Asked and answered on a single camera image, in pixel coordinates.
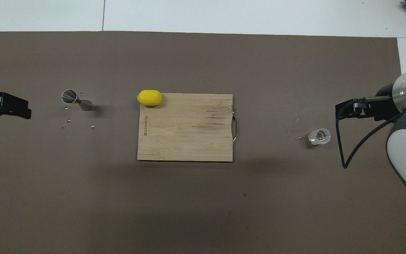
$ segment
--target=yellow lemon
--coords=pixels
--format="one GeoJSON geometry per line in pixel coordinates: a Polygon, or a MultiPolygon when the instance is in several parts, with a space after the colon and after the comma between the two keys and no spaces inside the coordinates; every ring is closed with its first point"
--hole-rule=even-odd
{"type": "Polygon", "coordinates": [[[137,101],[143,106],[156,106],[162,101],[162,95],[158,90],[143,90],[137,95],[137,101]]]}

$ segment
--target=wood grain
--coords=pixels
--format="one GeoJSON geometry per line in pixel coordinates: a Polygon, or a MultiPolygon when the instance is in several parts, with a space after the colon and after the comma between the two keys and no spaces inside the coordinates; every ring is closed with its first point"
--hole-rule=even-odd
{"type": "Polygon", "coordinates": [[[233,95],[163,93],[140,105],[137,159],[233,161],[233,95]]]}

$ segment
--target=black cable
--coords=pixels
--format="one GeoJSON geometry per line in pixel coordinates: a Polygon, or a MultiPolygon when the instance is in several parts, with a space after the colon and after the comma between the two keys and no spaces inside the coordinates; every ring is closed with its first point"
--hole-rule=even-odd
{"type": "Polygon", "coordinates": [[[371,130],[371,132],[369,132],[356,146],[355,148],[352,150],[351,154],[349,155],[349,157],[347,158],[347,161],[344,161],[344,153],[343,153],[343,145],[341,144],[341,138],[340,138],[340,134],[339,134],[339,118],[340,116],[343,114],[343,112],[345,111],[346,108],[353,106],[353,104],[355,103],[359,103],[359,102],[364,102],[365,98],[361,98],[361,99],[356,99],[356,100],[352,100],[351,102],[347,103],[346,105],[344,105],[338,112],[338,114],[336,114],[336,135],[338,138],[338,146],[339,146],[339,154],[341,157],[341,162],[343,164],[343,168],[346,169],[350,163],[350,161],[352,160],[353,156],[355,155],[356,151],[358,151],[358,149],[363,145],[364,142],[366,142],[366,140],[369,139],[369,137],[371,137],[372,135],[374,135],[376,132],[378,132],[380,129],[382,129],[383,127],[387,126],[388,124],[390,124],[391,122],[394,122],[396,119],[399,119],[399,117],[401,117],[403,114],[406,113],[406,111],[397,114],[395,116],[393,116],[392,118],[386,120],[385,122],[383,122],[382,124],[380,124],[379,126],[375,127],[374,130],[371,130]]]}

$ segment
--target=jigger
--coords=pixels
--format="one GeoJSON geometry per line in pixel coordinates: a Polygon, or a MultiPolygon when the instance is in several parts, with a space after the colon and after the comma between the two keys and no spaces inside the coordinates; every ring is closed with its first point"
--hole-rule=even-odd
{"type": "Polygon", "coordinates": [[[77,103],[84,111],[92,110],[92,102],[79,99],[78,94],[73,89],[67,89],[62,93],[62,101],[65,104],[77,103]]]}

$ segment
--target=brown table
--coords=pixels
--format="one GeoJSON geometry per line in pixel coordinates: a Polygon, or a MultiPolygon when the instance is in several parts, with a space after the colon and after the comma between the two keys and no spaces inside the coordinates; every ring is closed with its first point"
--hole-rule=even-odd
{"type": "MultiPolygon", "coordinates": [[[[0,116],[0,253],[406,253],[389,129],[348,169],[295,140],[399,75],[395,38],[0,32],[0,91],[32,109],[0,116]],[[137,161],[143,89],[233,94],[234,162],[137,161]]],[[[341,122],[345,150],[376,125],[341,122]]]]}

